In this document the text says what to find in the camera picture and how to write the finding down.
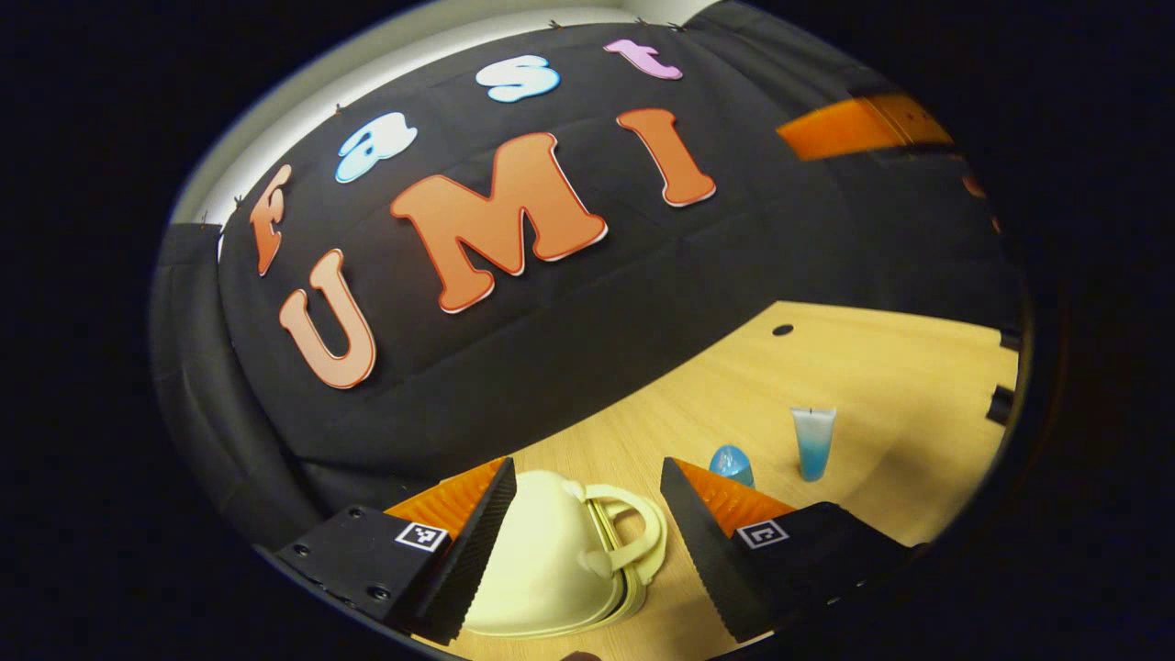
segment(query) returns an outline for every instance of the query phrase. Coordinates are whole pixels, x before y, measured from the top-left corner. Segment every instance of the black fabric backdrop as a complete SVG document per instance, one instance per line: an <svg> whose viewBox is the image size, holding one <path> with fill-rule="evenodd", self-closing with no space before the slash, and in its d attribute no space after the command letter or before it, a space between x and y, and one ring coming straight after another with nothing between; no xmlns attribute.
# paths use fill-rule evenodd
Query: black fabric backdrop
<svg viewBox="0 0 1175 661"><path fill-rule="evenodd" d="M145 304L176 190L217 134L274 81L395 8L13 7L6 321L12 373L32 384L9 398L15 562L0 655L408 654L308 598L229 530L164 429ZM1169 657L1170 379L1155 360L1169 352L1156 322L1170 298L1157 240L1171 216L1159 139L1170 116L1169 12L839 0L776 11L892 75L965 146L1019 244L1036 321L1054 319L1028 330L1026 349L1059 356L1063 386L1034 362L1009 444L1033 461L1000 464L1005 488L982 492L985 513L938 541L942 552L919 561L899 598L805 630L806 653L773 646L779 636L747 653ZM176 263L172 285L196 259Z"/></svg>
<svg viewBox="0 0 1175 661"><path fill-rule="evenodd" d="M680 80L638 70L603 46L653 46ZM499 103L474 76L537 54L562 81ZM506 454L609 406L717 342L776 299L892 309L1014 326L1014 275L991 209L946 154L867 153L800 162L774 128L887 82L756 9L719 4L685 32L665 26L548 29L428 65L355 101L301 140L254 183L224 230L220 291L231 343L266 414L328 510L385 505ZM673 208L640 140L616 124L662 107L718 189ZM402 112L416 140L357 180L334 178L338 146ZM389 213L411 183L444 174L488 195L495 149L550 131L586 208L609 223L599 243L556 263L530 254L512 277L489 268L494 292L450 315L411 223ZM257 276L248 214L276 169L282 244ZM297 288L336 355L345 338L314 263L330 248L375 338L369 379L322 384L277 322Z"/></svg>

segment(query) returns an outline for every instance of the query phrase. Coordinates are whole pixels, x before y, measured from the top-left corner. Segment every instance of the table surface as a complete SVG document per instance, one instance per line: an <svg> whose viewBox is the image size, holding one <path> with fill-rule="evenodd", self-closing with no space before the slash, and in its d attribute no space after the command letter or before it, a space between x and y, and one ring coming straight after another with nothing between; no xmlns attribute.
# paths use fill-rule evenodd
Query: table surface
<svg viewBox="0 0 1175 661"><path fill-rule="evenodd" d="M792 332L774 336L785 323ZM463 632L443 649L475 660L558 661L579 650L615 661L703 660L740 647L706 596L660 495L664 458L705 468L719 446L732 444L750 458L765 494L797 508L832 501L906 546L931 541L994 459L1003 427L986 414L996 385L1015 389L1018 360L991 328L771 304L657 382L511 456L518 472L548 470L583 484L616 485L663 508L665 565L644 607L582 634L511 640ZM791 406L838 410L819 481L800 479ZM618 526L625 539L639 534L634 519Z"/></svg>

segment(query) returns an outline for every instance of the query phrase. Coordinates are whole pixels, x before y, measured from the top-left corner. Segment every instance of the cream plastic container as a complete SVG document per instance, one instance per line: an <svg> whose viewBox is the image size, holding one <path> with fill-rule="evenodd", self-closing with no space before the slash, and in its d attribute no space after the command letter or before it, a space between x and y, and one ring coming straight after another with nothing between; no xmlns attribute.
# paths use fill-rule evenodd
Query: cream plastic container
<svg viewBox="0 0 1175 661"><path fill-rule="evenodd" d="M610 485L583 486L550 471L517 475L464 629L546 638L631 616L665 559L664 514ZM636 510L645 531L620 545L612 522Z"/></svg>

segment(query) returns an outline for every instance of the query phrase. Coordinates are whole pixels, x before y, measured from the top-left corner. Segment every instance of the orange strip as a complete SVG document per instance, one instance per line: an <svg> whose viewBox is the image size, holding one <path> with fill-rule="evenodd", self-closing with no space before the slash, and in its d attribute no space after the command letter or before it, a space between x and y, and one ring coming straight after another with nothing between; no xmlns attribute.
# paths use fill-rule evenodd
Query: orange strip
<svg viewBox="0 0 1175 661"><path fill-rule="evenodd" d="M840 101L792 120L776 133L803 161L887 147L954 143L946 129L905 94Z"/></svg>
<svg viewBox="0 0 1175 661"><path fill-rule="evenodd" d="M967 188L967 191L976 197L987 197L987 193L979 186L979 181L974 176L967 175L962 177L962 184Z"/></svg>
<svg viewBox="0 0 1175 661"><path fill-rule="evenodd" d="M795 508L705 468L673 459L726 537L736 528L783 517Z"/></svg>
<svg viewBox="0 0 1175 661"><path fill-rule="evenodd" d="M481 503L482 495L485 494L485 490L490 487L490 483L498 474L498 468L505 460L506 458L499 457L477 468L449 478L431 490L385 510L384 514L435 528L444 528L452 538L456 538L465 528L469 517L474 514L474 508Z"/></svg>

